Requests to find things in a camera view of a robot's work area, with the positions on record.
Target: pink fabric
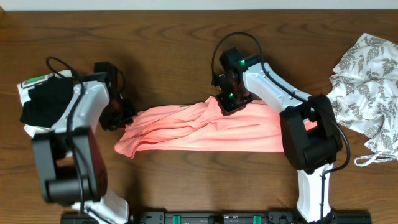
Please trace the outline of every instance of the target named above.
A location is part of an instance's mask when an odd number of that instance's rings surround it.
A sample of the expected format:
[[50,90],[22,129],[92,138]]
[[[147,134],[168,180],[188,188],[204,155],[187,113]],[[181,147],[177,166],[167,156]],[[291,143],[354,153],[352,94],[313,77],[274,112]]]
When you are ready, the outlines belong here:
[[[307,123],[307,129],[316,123]],[[214,97],[189,106],[141,111],[115,145],[134,157],[141,150],[283,152],[279,115],[263,101],[223,116]]]

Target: wood grain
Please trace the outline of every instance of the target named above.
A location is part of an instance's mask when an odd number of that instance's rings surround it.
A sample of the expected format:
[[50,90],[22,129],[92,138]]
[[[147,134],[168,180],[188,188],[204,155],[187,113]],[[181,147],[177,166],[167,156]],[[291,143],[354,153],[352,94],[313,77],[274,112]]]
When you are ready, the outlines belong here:
[[[81,72],[109,60],[127,78],[125,98],[139,110],[204,101],[217,41],[243,30],[263,44],[271,67],[293,86],[328,93],[328,77],[362,33],[398,42],[397,11],[80,11],[6,12],[0,21],[0,223],[59,223],[63,208],[43,202],[30,138],[19,122],[17,83],[48,73],[53,55]],[[237,46],[257,52],[245,37]],[[353,157],[370,154],[367,138],[347,130]],[[147,151],[116,154],[122,131],[98,130],[110,187],[131,207],[167,210],[292,208],[297,175],[283,154]],[[337,164],[345,159],[338,155]],[[369,210],[374,223],[397,223],[398,163],[356,167],[331,177],[338,210]]]

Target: patterned fabric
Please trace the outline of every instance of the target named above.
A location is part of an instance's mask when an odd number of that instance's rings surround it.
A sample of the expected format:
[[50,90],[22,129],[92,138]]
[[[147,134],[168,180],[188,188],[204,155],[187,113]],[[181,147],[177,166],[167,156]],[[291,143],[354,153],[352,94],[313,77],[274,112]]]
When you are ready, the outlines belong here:
[[337,121],[371,138],[365,146],[376,154],[356,158],[355,164],[397,159],[398,45],[363,34],[333,71],[328,97]]

